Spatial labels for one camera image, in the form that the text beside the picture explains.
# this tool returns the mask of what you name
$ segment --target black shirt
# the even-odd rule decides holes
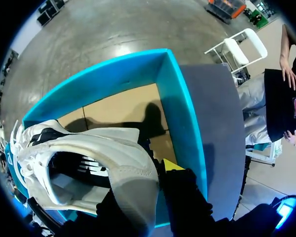
[[[296,75],[296,58],[292,71]],[[296,130],[296,90],[283,81],[281,70],[266,69],[264,74],[267,133],[272,142],[283,137],[284,131]]]

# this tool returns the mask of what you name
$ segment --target white chair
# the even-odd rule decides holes
[[[262,155],[260,153],[254,152],[254,149],[247,149],[246,156],[261,160],[262,163],[271,164],[275,166],[275,160],[282,154],[282,139],[277,140],[276,142],[271,143],[270,154]]]
[[[249,62],[249,60],[247,59],[247,57],[245,56],[245,54],[242,52],[241,48],[239,47],[237,41],[234,39],[235,37],[242,35],[242,34],[246,34],[248,39],[252,42],[253,46],[256,48],[256,50],[258,51],[260,57],[258,59],[253,60],[252,62]],[[205,54],[209,53],[210,51],[214,51],[219,59],[224,62],[220,56],[220,54],[216,51],[216,48],[218,46],[222,45],[222,51],[221,54],[222,56],[226,59],[226,61],[228,62],[230,68],[231,68],[231,73],[235,73],[243,68],[245,68],[246,66],[253,64],[255,62],[257,62],[258,60],[261,60],[265,57],[267,57],[267,50],[264,46],[264,44],[262,43],[262,41],[260,40],[260,38],[257,36],[257,34],[250,28],[247,28],[227,39],[224,39],[223,42],[217,44],[216,46],[214,46],[213,48],[207,50],[205,52]],[[232,54],[233,59],[236,63],[237,68],[233,69],[231,64],[229,63],[228,59],[226,58],[224,52],[223,52],[223,47],[226,46],[228,51]]]

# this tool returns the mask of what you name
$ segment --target sneaker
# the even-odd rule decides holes
[[[43,208],[96,214],[96,205],[111,188],[136,228],[154,228],[158,175],[137,144],[138,129],[71,133],[48,120],[25,130],[21,125],[14,139],[16,125],[10,137],[13,166],[29,196]]]

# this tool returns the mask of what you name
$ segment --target blue light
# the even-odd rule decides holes
[[[276,229],[279,229],[282,226],[282,224],[286,221],[286,219],[288,218],[292,210],[293,208],[286,204],[283,204],[282,206],[279,207],[278,214],[280,214],[283,217],[280,220],[280,222],[277,224]]]

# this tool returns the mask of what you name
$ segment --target shoelace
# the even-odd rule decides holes
[[[22,133],[24,131],[24,126],[20,125],[16,136],[14,138],[14,134],[15,134],[15,130],[16,130],[16,126],[18,124],[18,120],[15,122],[13,130],[11,132],[11,136],[10,136],[10,150],[11,153],[13,154],[13,167],[14,167],[14,171],[16,173],[17,178],[19,179],[20,183],[26,188],[26,183],[23,180],[23,177],[27,177],[28,179],[32,180],[30,178],[30,176],[34,173],[33,171],[33,164],[35,162],[35,158],[34,157],[29,157],[29,159],[26,159],[26,166],[21,165],[20,162],[18,162],[18,155],[19,152],[21,150],[24,150],[26,148],[26,145],[24,143],[22,143]]]

